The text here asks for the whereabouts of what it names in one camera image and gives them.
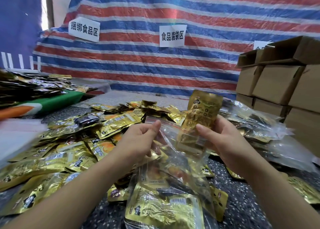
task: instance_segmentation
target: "white paper sign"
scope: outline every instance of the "white paper sign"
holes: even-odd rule
[[[69,22],[69,34],[81,39],[99,42],[100,23],[84,17]]]
[[[271,41],[258,41],[255,40],[253,44],[253,49],[263,49],[266,47],[266,45],[272,43]]]
[[[160,47],[184,46],[187,25],[159,26]]]

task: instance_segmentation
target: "person's right hand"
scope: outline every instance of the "person's right hand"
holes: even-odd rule
[[[214,131],[200,124],[196,128],[203,138],[210,141],[213,149],[228,168],[246,178],[259,164],[266,162],[254,150],[236,127],[221,115],[215,120]]]

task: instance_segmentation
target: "dark speckled surface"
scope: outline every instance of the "dark speckled surface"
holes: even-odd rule
[[[38,118],[43,118],[43,122],[47,123],[75,116],[84,111],[88,111],[88,109],[67,107]],[[257,204],[250,186],[245,181],[233,179],[227,172],[224,164],[219,161],[219,158],[209,159],[208,166],[216,175],[215,178],[210,179],[210,182],[229,195],[225,219],[222,223],[219,223],[220,228],[272,228]],[[284,172],[287,172],[291,176],[304,179],[320,191],[320,178],[316,174],[297,170],[285,170]],[[19,186],[0,192],[0,209],[10,200],[18,189]],[[120,228],[125,207],[126,203],[109,203],[107,198],[104,197],[83,223],[82,228]],[[14,216],[1,217],[0,226],[12,218],[14,218]]]

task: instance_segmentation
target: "striped tarp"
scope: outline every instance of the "striped tarp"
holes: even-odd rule
[[[320,0],[71,0],[64,25],[42,33],[43,72],[106,79],[113,90],[188,98],[193,89],[235,97],[238,55],[254,41],[320,37]],[[100,42],[68,22],[101,23]],[[159,47],[159,25],[187,24],[185,46]]]

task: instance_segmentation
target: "cardboard box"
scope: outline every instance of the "cardboard box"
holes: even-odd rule
[[[263,66],[244,67],[241,69],[236,92],[251,96],[262,73]]]
[[[294,138],[310,150],[314,155],[320,157],[319,133],[320,114],[292,108],[285,122],[287,127],[295,129]]]
[[[253,107],[254,103],[254,98],[253,97],[248,97],[246,95],[238,94],[236,100],[243,103],[244,105],[248,106],[249,108]]]
[[[237,66],[238,68],[250,67],[258,65],[262,55],[261,49],[251,50],[239,55]]]
[[[287,105],[304,68],[304,66],[267,65],[252,95],[275,104]]]
[[[289,105],[320,113],[320,65],[307,65]]]
[[[256,100],[254,101],[253,109],[285,118],[290,108],[285,105],[279,105],[273,102],[268,102],[268,101],[256,98]]]
[[[299,36],[268,44],[262,50],[259,65],[320,64],[320,41],[312,37]]]

